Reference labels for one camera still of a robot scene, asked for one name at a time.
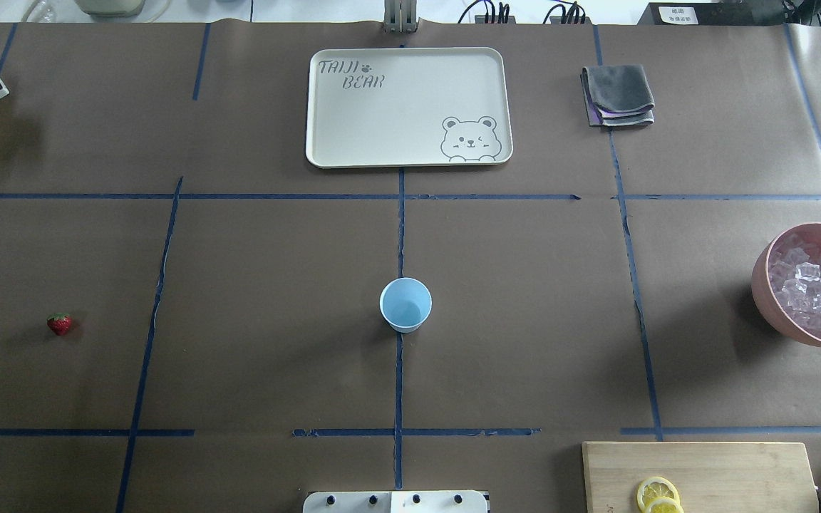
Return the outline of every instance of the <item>table surface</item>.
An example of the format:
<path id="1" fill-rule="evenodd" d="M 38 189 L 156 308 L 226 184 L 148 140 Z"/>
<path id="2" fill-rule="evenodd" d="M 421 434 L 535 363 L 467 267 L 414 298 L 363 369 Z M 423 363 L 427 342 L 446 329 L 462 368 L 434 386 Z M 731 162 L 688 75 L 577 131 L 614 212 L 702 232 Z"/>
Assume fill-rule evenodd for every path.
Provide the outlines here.
<path id="1" fill-rule="evenodd" d="M 509 162 L 306 161 L 311 56 L 399 45 L 504 56 Z M 821 348 L 750 295 L 821 221 L 815 54 L 799 26 L 0 24 L 0 511 L 582 511 L 586 440 L 804 442 L 821 486 Z M 644 65 L 652 126 L 587 126 L 598 62 Z M 404 337 L 397 276 L 433 293 Z"/>

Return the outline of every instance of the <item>wooden cutting board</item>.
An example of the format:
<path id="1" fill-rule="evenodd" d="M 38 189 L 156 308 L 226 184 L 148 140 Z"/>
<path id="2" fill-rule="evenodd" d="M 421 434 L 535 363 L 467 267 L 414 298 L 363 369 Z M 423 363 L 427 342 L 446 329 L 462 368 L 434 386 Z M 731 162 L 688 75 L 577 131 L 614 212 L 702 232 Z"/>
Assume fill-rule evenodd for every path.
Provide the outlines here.
<path id="1" fill-rule="evenodd" d="M 652 475 L 680 492 L 685 513 L 817 513 L 803 444 L 583 442 L 589 513 L 638 513 L 636 488 Z"/>

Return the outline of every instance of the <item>yellow lemon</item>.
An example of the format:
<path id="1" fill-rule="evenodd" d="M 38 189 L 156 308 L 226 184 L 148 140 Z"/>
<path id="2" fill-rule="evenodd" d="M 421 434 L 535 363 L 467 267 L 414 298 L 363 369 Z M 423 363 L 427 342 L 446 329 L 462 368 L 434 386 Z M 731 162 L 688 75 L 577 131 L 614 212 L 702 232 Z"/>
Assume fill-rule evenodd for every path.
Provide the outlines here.
<path id="1" fill-rule="evenodd" d="M 677 487 L 674 487 L 673 483 L 665 480 L 665 478 L 654 475 L 654 477 L 642 481 L 639 484 L 639 489 L 636 490 L 636 503 L 639 504 L 639 511 L 645 511 L 648 504 L 651 504 L 651 501 L 658 499 L 658 497 L 667 497 L 667 499 L 673 499 L 677 505 L 680 504 L 680 492 L 677 491 Z"/>
<path id="2" fill-rule="evenodd" d="M 670 497 L 658 497 L 649 502 L 644 513 L 683 513 L 683 507 Z"/>

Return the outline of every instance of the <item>strawberry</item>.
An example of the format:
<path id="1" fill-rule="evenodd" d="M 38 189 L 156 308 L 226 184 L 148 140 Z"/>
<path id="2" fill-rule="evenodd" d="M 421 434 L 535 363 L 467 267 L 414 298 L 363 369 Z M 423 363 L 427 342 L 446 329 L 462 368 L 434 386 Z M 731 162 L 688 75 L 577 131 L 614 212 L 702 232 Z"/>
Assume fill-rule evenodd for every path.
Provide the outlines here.
<path id="1" fill-rule="evenodd" d="M 71 328 L 71 316 L 66 313 L 54 313 L 46 319 L 46 325 L 61 337 Z"/>

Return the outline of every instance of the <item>plastic tray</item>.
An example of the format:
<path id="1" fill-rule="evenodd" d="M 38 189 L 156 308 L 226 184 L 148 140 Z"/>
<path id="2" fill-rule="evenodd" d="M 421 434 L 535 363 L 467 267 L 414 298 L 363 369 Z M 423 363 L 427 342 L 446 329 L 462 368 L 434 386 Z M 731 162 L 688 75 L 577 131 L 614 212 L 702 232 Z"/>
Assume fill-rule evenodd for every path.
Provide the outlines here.
<path id="1" fill-rule="evenodd" d="M 306 158 L 321 168 L 494 165 L 512 156 L 492 48 L 328 49 L 309 63 Z"/>

